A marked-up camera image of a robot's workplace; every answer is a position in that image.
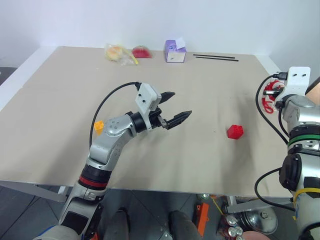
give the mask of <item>red toy block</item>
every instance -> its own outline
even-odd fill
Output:
[[[244,134],[244,129],[240,125],[232,125],[226,133],[230,139],[239,139]]]

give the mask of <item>black cable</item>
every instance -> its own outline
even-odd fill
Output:
[[[97,118],[97,115],[101,109],[101,107],[103,106],[103,104],[106,102],[106,100],[112,95],[114,94],[116,91],[118,91],[119,89],[122,89],[126,86],[129,86],[129,85],[135,85],[137,88],[139,88],[140,86],[140,82],[138,81],[132,81],[132,82],[128,82],[128,83],[125,83],[125,84],[122,84],[118,87],[116,87],[115,89],[113,89],[103,100],[102,102],[100,103],[100,105],[98,106],[97,110],[95,111],[95,114],[93,116],[93,120],[92,120],[92,123],[91,123],[91,128],[90,128],[90,136],[89,136],[89,148],[91,147],[91,144],[92,144],[92,134],[93,134],[93,131],[94,131],[94,125],[95,125],[95,122],[96,122],[96,118]]]
[[[282,129],[282,131],[284,132],[284,134],[289,137],[289,134],[288,134],[288,132],[286,131],[286,129],[285,129],[283,123],[282,123],[282,107],[279,108],[278,121],[279,121],[280,128]]]
[[[22,211],[22,213],[14,220],[14,222],[8,227],[8,229],[6,231],[4,231],[4,233],[0,236],[0,239],[3,238],[3,236],[13,227],[13,225],[15,225],[15,223],[19,220],[19,218],[21,218],[21,216],[28,210],[28,208],[30,208],[34,202],[33,200],[35,200],[36,196],[33,196],[33,198],[31,199],[31,201],[29,202],[29,204],[25,207],[25,209]]]
[[[282,133],[269,121],[269,119],[264,115],[264,113],[261,111],[260,105],[259,105],[259,93],[262,88],[262,86],[266,83],[266,81],[270,78],[273,78],[274,75],[268,76],[266,79],[262,81],[260,86],[258,87],[256,94],[255,94],[255,105],[258,109],[260,115],[263,117],[263,119],[270,125],[270,127],[275,130],[275,132],[282,138],[282,140],[285,142],[285,144],[288,144],[288,140],[285,138],[285,136],[282,135]]]
[[[268,201],[266,199],[264,199],[262,196],[260,196],[260,194],[258,193],[258,184],[260,183],[260,181],[262,179],[264,179],[266,176],[270,175],[270,174],[273,174],[275,172],[278,172],[281,170],[281,167],[277,168],[277,169],[274,169],[274,170],[271,170],[271,171],[268,171],[267,173],[263,174],[261,177],[258,178],[258,180],[255,182],[254,184],[254,192],[256,194],[256,196],[262,201],[262,202],[265,202],[266,204],[269,204],[271,206],[275,206],[275,207],[278,207],[278,208],[283,208],[283,209],[287,209],[287,210],[290,210],[290,211],[295,211],[295,209],[293,207],[290,207],[290,206],[286,206],[286,205],[282,205],[282,204],[278,204],[278,203],[275,203],[275,202],[272,202],[272,201]]]

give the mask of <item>orange tool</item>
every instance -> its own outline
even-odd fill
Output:
[[[196,228],[201,237],[204,237],[206,223],[209,221],[208,218],[209,204],[202,203],[201,205],[196,206],[196,215],[197,215],[197,224]]]
[[[91,240],[99,240],[98,234],[95,233],[95,234],[93,235],[93,237],[91,238]]]

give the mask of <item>black stick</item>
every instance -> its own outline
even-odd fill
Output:
[[[202,55],[202,54],[193,54],[193,56],[214,57],[214,58],[223,58],[223,59],[235,59],[234,56],[215,56],[215,55]]]
[[[204,57],[204,56],[196,56],[198,59],[215,59],[215,60],[225,60],[225,61],[234,61],[239,62],[237,59],[224,59],[224,58],[214,58],[214,57]]]

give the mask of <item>gray floor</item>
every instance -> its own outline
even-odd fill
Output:
[[[57,187],[44,188],[58,190]],[[211,200],[203,202],[210,205],[203,239],[221,240],[216,236],[220,213]],[[199,203],[196,195],[189,193],[110,189],[102,201],[104,209],[99,232],[103,233],[111,216],[119,208],[125,207],[131,222],[130,240],[171,240],[169,212],[180,210],[192,218],[195,206]],[[63,203],[0,187],[0,240],[31,240],[57,224],[62,207]],[[276,209],[276,214],[278,229],[268,237],[271,240],[298,239],[292,213]]]

